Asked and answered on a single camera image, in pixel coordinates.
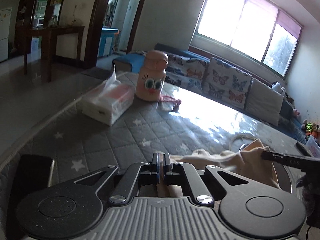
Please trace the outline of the cream long-sleeve garment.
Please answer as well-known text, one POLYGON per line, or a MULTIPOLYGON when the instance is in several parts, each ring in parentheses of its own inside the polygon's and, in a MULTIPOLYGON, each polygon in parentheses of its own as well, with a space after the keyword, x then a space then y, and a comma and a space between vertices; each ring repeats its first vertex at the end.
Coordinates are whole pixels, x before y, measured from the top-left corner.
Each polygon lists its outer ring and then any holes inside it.
POLYGON ((204 149, 195 150, 191 155, 171 155, 172 163, 183 162, 193 165, 197 170, 204 170, 208 165, 218 166, 246 178, 280 189, 278 178, 271 161, 261 158, 263 151, 270 151, 260 139, 256 139, 243 150, 232 152, 222 151, 211 155, 204 149))

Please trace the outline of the black remote control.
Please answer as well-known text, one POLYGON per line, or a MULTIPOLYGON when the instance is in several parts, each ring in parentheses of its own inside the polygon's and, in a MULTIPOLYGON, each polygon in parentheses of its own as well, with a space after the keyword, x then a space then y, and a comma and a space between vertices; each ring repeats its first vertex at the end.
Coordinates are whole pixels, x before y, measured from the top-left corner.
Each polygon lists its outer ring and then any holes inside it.
POLYGON ((296 148, 303 154, 304 156, 307 157, 313 157, 312 153, 310 150, 301 142, 296 142, 296 148))

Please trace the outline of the clear plastic storage box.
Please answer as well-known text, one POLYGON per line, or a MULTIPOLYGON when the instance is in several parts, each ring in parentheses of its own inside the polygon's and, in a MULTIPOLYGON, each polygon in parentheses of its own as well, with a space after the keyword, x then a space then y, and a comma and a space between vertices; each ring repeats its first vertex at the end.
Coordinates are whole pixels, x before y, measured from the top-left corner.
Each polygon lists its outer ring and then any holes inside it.
POLYGON ((320 158, 320 147, 312 135, 308 138, 306 147, 310 150, 313 157, 320 158))

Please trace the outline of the white plush toy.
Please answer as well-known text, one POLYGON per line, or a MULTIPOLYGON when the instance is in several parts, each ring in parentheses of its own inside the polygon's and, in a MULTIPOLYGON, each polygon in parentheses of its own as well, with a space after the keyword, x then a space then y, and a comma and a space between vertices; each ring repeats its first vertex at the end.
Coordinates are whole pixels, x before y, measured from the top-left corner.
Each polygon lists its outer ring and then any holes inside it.
POLYGON ((277 93, 281 94, 282 96, 286 95, 286 89, 285 87, 282 87, 279 82, 272 83, 271 88, 276 91, 277 93))

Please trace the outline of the tissue box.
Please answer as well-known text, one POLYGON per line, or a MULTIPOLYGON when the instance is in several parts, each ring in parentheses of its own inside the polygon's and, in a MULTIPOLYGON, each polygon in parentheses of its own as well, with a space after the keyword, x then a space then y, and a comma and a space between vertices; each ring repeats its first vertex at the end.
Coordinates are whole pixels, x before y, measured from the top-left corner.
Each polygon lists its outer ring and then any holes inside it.
POLYGON ((113 66, 112 75, 81 99, 82 113, 112 126, 129 109, 134 97, 134 85, 117 80, 113 66))

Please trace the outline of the black smartphone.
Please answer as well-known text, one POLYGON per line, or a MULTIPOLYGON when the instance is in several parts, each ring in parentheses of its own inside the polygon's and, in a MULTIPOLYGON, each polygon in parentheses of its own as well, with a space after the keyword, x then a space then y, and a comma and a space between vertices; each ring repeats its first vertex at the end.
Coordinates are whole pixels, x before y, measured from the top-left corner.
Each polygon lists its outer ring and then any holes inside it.
POLYGON ((17 206, 27 195, 51 186, 54 164, 51 157, 32 154, 20 157, 9 194, 4 232, 6 239, 25 237, 16 217, 17 206))

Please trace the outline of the pink cartoon water bottle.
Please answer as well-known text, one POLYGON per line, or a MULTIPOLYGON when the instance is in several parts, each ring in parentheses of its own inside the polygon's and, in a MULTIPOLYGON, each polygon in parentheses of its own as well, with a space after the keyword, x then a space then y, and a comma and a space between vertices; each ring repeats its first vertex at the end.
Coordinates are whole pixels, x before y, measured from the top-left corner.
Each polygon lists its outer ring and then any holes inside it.
POLYGON ((148 101, 159 100, 168 65, 168 55, 159 50, 148 51, 139 71, 136 85, 136 97, 148 101))

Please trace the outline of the right butterfly cushion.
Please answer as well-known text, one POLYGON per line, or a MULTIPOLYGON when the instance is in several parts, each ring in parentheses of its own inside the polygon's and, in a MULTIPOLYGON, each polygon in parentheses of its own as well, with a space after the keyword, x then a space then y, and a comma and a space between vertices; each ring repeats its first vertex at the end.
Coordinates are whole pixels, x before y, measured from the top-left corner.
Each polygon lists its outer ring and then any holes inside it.
POLYGON ((253 77, 251 74, 212 57, 202 81, 202 91, 214 100, 244 109, 253 77))

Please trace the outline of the butterfly cushion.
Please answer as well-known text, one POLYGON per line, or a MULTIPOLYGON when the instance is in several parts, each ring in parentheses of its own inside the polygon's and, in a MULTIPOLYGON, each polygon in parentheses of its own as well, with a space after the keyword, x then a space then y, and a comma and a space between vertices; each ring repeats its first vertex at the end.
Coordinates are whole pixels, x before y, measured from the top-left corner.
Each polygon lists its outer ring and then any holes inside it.
POLYGON ((244 109, 253 77, 251 74, 212 57, 202 81, 202 91, 214 100, 244 109))
POLYGON ((202 79, 209 62, 172 53, 167 53, 167 55, 169 58, 165 81, 191 92, 202 94, 202 79))

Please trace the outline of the left butterfly cushion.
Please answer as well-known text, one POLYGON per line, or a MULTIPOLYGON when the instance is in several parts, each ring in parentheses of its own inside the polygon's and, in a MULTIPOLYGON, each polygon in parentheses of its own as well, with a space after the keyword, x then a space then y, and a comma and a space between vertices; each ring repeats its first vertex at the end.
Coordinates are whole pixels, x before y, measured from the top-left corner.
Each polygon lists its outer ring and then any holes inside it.
POLYGON ((167 53, 167 55, 169 58, 165 81, 191 92, 202 94, 202 79, 209 62, 172 53, 167 53))

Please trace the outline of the dark blue sofa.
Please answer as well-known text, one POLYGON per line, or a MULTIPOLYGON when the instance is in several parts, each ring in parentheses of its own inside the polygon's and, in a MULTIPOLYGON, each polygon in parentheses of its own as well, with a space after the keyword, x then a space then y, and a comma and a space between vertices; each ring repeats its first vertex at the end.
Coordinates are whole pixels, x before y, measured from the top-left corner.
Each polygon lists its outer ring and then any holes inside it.
POLYGON ((305 133, 293 122, 293 108, 271 87, 248 72, 216 57, 156 44, 168 56, 165 81, 217 101, 306 144, 305 133))

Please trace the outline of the blue blanket on sofa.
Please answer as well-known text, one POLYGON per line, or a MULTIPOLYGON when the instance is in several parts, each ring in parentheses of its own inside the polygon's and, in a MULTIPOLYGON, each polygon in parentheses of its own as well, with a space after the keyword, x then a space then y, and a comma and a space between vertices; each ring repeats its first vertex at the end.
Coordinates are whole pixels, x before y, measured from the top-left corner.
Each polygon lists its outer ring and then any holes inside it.
POLYGON ((113 60, 116 72, 139 73, 143 66, 145 56, 140 54, 126 54, 113 60))

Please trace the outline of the blue plastic cabinet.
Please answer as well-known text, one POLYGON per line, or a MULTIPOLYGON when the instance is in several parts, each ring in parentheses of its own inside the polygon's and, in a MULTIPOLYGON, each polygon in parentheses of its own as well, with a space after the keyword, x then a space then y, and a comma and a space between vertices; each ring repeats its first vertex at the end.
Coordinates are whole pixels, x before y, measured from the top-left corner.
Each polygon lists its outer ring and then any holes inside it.
POLYGON ((102 28, 98 48, 98 58, 110 56, 114 51, 114 41, 119 34, 119 29, 102 28))

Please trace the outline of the window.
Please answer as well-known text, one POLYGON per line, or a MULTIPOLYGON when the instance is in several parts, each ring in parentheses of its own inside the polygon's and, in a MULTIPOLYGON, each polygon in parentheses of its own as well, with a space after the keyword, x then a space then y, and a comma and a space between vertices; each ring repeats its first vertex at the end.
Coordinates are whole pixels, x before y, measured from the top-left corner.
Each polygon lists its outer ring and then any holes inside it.
POLYGON ((285 78, 302 29, 269 0, 205 0, 191 45, 285 78))

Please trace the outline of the white refrigerator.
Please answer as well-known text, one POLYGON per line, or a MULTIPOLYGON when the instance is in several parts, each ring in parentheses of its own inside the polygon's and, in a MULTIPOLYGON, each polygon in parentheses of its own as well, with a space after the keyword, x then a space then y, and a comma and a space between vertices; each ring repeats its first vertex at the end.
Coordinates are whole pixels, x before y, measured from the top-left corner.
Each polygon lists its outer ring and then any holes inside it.
POLYGON ((9 30, 12 8, 0 10, 0 62, 8 59, 9 30))

